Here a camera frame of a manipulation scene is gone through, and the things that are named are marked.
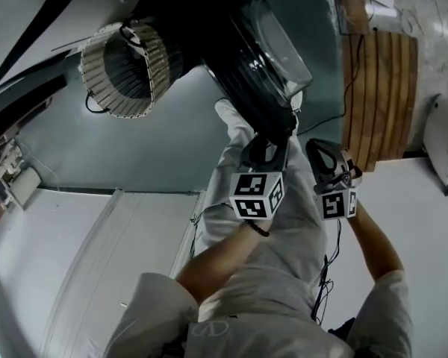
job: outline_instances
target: black and white marker cube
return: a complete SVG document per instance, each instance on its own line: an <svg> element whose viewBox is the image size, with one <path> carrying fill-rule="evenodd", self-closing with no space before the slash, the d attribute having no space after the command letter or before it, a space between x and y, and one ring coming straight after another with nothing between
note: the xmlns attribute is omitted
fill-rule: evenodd
<svg viewBox="0 0 448 358"><path fill-rule="evenodd" d="M322 220L351 218L357 213L357 191L348 188L314 196Z"/></svg>
<svg viewBox="0 0 448 358"><path fill-rule="evenodd" d="M238 219L270 219L284 198L282 173L233 174L229 198Z"/></svg>

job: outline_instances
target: person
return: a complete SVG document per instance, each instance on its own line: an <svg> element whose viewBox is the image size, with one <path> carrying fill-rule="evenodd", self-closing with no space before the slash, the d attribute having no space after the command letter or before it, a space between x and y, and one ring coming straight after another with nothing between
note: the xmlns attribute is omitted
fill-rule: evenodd
<svg viewBox="0 0 448 358"><path fill-rule="evenodd" d="M349 223L375 286L345 340L312 318L326 232L310 164L290 138L285 197L272 221L236 219L231 175L254 133L228 100L216 103L231 139L212 174L196 230L196 256L178 276L143 274L106 357L409 357L411 319L402 263L358 203Z"/></svg>

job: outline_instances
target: white machine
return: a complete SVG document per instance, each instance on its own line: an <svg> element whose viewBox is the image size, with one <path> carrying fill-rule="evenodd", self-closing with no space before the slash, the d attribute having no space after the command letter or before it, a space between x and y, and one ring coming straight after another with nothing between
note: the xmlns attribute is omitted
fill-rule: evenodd
<svg viewBox="0 0 448 358"><path fill-rule="evenodd" d="M423 135L423 144L448 194L448 98L439 95L433 103Z"/></svg>

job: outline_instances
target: sleeve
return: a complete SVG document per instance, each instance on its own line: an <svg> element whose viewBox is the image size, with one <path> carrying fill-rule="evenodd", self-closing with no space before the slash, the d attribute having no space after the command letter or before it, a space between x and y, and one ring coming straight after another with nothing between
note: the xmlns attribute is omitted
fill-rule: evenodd
<svg viewBox="0 0 448 358"><path fill-rule="evenodd" d="M356 353L372 357L411 357L412 334L405 272L392 271L375 283L346 342Z"/></svg>
<svg viewBox="0 0 448 358"><path fill-rule="evenodd" d="M162 274L142 274L103 357L159 356L165 344L197 321L198 311L193 296L177 281Z"/></svg>

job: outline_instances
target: wooden panel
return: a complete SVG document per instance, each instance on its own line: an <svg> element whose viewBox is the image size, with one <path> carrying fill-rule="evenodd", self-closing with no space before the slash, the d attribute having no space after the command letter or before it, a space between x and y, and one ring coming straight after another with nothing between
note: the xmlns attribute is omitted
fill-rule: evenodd
<svg viewBox="0 0 448 358"><path fill-rule="evenodd" d="M352 127L350 128L349 151L353 160L357 160L365 105L365 44L363 36L351 36L350 44L352 46L352 65L354 66L356 77L353 83Z"/></svg>
<svg viewBox="0 0 448 358"><path fill-rule="evenodd" d="M350 36L342 36L342 57L343 57L343 88L345 104L345 117L343 119L342 146L349 147L350 143L350 126L352 124L352 47L350 45Z"/></svg>
<svg viewBox="0 0 448 358"><path fill-rule="evenodd" d="M388 116L385 124L385 135L383 136L382 149L379 160L390 159L391 141L393 139L393 127L396 121L396 110L399 103L400 72L401 72L401 45L400 35L390 33L391 38L391 82L390 100L388 102Z"/></svg>
<svg viewBox="0 0 448 358"><path fill-rule="evenodd" d="M376 33L377 51L377 95L375 123L373 125L373 136L368 154L367 167L365 171L375 170L382 148L382 140L387 123L388 100L390 98L391 81L391 40L390 33L378 31Z"/></svg>
<svg viewBox="0 0 448 358"><path fill-rule="evenodd" d="M364 121L361 129L360 150L357 166L364 171L367 167L370 143L372 142L373 123L376 106L376 34L372 31L364 38L365 45L365 103Z"/></svg>
<svg viewBox="0 0 448 358"><path fill-rule="evenodd" d="M335 0L341 34L369 33L365 0Z"/></svg>
<svg viewBox="0 0 448 358"><path fill-rule="evenodd" d="M408 101L408 82L410 81L410 37L400 36L401 46L401 71L398 106L396 109L395 125L390 145L390 159L398 158L398 149L402 137L403 122L405 121L406 104Z"/></svg>
<svg viewBox="0 0 448 358"><path fill-rule="evenodd" d="M405 110L405 120L403 121L402 136L400 137L398 152L396 158L403 157L408 144L408 135L410 133L411 119L413 117L413 108L417 95L417 76L418 76L418 40L410 37L410 76L408 80L408 101Z"/></svg>

